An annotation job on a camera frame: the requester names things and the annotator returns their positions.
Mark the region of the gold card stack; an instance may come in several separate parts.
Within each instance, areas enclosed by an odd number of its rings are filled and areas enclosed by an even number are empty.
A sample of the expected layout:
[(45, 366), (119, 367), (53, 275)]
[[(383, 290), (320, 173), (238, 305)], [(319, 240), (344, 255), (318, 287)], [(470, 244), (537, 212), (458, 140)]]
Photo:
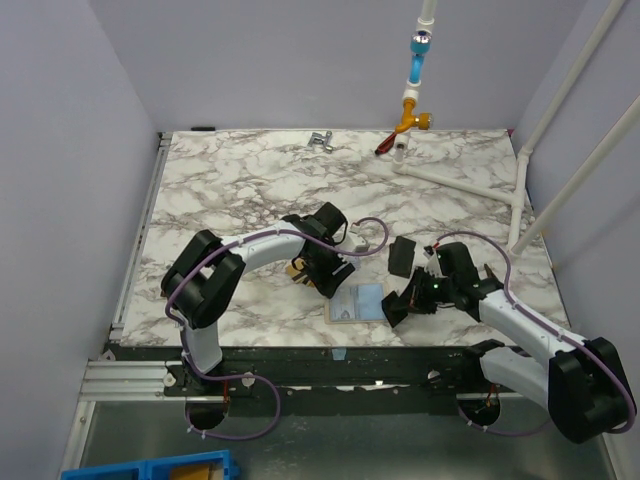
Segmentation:
[(306, 264), (302, 258), (293, 259), (285, 268), (285, 272), (295, 284), (301, 284), (310, 288), (315, 285), (305, 272)]

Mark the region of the beige card holder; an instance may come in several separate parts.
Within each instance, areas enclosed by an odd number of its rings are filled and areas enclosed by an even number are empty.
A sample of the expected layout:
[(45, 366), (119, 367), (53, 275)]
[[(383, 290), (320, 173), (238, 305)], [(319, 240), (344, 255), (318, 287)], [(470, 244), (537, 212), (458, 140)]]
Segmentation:
[(329, 325), (385, 322), (382, 300), (387, 293), (384, 283), (343, 285), (325, 302), (325, 322)]

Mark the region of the single silver card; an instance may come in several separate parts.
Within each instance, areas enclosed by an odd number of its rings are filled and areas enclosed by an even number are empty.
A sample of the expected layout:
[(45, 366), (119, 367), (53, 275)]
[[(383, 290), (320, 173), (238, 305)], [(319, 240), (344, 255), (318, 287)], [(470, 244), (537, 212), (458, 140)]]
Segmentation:
[(362, 321), (360, 295), (360, 285), (340, 287), (326, 304), (326, 321), (328, 323), (353, 323)]

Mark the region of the black card stack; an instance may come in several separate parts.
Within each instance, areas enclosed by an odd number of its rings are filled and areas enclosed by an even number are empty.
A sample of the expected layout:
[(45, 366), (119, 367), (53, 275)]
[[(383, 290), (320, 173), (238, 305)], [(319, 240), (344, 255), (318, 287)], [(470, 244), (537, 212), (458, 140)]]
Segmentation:
[(388, 272), (391, 275), (409, 279), (413, 271), (416, 242), (398, 236), (390, 245)]

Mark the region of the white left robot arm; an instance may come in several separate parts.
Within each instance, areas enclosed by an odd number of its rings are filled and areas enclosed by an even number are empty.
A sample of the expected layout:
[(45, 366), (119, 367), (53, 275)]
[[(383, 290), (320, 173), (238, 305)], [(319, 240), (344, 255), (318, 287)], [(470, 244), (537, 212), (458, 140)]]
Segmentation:
[(333, 204), (316, 213), (288, 215), (251, 234), (218, 237), (198, 232), (161, 281), (169, 309), (179, 313), (183, 351), (191, 367), (187, 382), (201, 395), (214, 393), (222, 380), (223, 358), (217, 321), (225, 313), (243, 275), (278, 261), (301, 263), (299, 270), (325, 298), (355, 271), (335, 248), (347, 219)]

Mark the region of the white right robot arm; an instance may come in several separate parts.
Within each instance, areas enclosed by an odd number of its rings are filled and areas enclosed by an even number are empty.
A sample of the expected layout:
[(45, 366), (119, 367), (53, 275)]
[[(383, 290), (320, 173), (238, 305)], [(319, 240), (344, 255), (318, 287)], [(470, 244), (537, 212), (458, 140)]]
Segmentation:
[(413, 263), (415, 246), (399, 237), (390, 247), (389, 272), (408, 281), (402, 293), (382, 301), (391, 326), (410, 314), (453, 307), (513, 343), (490, 339), (466, 348), (459, 370), (465, 388), (504, 386), (519, 393), (544, 408), (560, 433), (577, 444), (633, 425), (637, 407), (611, 342), (566, 332), (524, 305), (508, 279), (499, 279), (490, 267), (476, 267), (462, 242), (426, 248), (424, 266)]

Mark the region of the silver metal clamp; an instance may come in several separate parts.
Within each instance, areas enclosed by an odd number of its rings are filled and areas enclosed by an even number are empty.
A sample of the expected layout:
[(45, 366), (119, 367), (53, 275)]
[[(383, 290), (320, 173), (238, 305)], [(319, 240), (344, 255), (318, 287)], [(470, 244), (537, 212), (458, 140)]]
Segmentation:
[(320, 146), (324, 152), (331, 154), (334, 151), (334, 147), (331, 144), (332, 137), (333, 132), (330, 130), (327, 130), (325, 133), (312, 132), (307, 142), (307, 147), (314, 148), (315, 146)]

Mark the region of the brass faucet tap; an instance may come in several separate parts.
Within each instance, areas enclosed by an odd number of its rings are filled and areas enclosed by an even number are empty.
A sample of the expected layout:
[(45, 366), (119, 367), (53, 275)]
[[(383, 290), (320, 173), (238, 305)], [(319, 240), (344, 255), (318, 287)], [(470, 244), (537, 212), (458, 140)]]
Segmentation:
[(413, 128), (419, 130), (429, 130), (433, 123), (433, 116), (431, 113), (419, 113), (414, 112), (417, 101), (414, 98), (407, 97), (403, 99), (403, 112), (400, 122), (395, 126), (394, 133), (396, 135), (405, 133)]

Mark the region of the blue plastic bin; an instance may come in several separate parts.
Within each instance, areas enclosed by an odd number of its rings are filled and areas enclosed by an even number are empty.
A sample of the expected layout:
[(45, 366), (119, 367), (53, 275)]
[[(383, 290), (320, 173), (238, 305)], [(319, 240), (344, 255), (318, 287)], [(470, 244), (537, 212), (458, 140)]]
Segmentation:
[(205, 466), (220, 471), (221, 474), (217, 474), (220, 479), (240, 476), (240, 468), (231, 452), (219, 450), (66, 470), (61, 473), (61, 479), (169, 479), (180, 468)]

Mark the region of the blue pipe valve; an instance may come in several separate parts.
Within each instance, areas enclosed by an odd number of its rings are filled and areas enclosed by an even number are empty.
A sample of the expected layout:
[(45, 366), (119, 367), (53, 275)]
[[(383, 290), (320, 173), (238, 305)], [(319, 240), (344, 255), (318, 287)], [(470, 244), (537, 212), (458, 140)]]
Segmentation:
[(425, 56), (431, 47), (431, 40), (432, 34), (428, 30), (416, 30), (411, 36), (412, 60), (408, 76), (408, 81), (411, 84), (418, 84), (421, 81), (421, 72)]

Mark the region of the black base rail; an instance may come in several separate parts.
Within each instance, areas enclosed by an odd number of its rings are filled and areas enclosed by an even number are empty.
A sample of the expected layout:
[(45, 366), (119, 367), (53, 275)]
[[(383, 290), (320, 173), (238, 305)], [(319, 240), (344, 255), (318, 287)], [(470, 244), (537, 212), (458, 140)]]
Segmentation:
[(201, 379), (167, 365), (164, 393), (232, 416), (454, 415), (493, 386), (474, 373), (472, 347), (226, 347)]

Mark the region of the red handled tool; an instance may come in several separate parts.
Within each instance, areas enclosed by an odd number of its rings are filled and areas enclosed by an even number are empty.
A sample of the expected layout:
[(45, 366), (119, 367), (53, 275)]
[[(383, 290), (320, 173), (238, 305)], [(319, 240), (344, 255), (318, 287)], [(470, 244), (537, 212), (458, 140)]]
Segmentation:
[(391, 133), (374, 150), (376, 156), (387, 154), (395, 144), (396, 133)]

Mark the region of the white PVC pipe frame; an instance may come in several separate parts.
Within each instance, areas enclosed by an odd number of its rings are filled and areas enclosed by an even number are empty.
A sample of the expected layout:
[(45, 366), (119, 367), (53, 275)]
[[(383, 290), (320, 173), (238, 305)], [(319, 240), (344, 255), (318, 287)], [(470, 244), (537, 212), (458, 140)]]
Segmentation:
[[(440, 88), (448, 100), (469, 101), (479, 119), (492, 105), (488, 83), (477, 83), (481, 66), (508, 79), (533, 72), (532, 61), (552, 63), (522, 111), (515, 129), (517, 147), (536, 134), (572, 62), (600, 17), (605, 1), (581, 3), (581, 13), (563, 44), (551, 42), (550, 23), (566, 1), (442, 1), (435, 9), (436, 52), (431, 65), (451, 71), (464, 65), (461, 80)], [(597, 144), (639, 96), (639, 4), (620, 8), (601, 42), (576, 78), (529, 157), (527, 185), (536, 212), (542, 212), (581, 168)], [(561, 267), (587, 264), (598, 251), (624, 257), (639, 245), (639, 129), (633, 127), (609, 152), (544, 230), (552, 259)]]

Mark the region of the aluminium extrusion frame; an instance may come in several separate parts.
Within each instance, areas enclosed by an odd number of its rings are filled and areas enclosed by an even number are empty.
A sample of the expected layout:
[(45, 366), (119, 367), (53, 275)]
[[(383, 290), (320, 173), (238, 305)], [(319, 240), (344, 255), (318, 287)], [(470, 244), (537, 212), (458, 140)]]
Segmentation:
[[(171, 140), (170, 132), (159, 134), (159, 146), (151, 181), (134, 237), (125, 280), (120, 289), (108, 331), (106, 342), (108, 346), (117, 346), (124, 330), (133, 285), (137, 278), (137, 270), (148, 233), (148, 224), (159, 191)], [(163, 366), (160, 361), (118, 360), (112, 350), (107, 350), (95, 361), (88, 361), (60, 470), (64, 472), (80, 467), (95, 409), (99, 403), (162, 401), (164, 399), (162, 377)]]

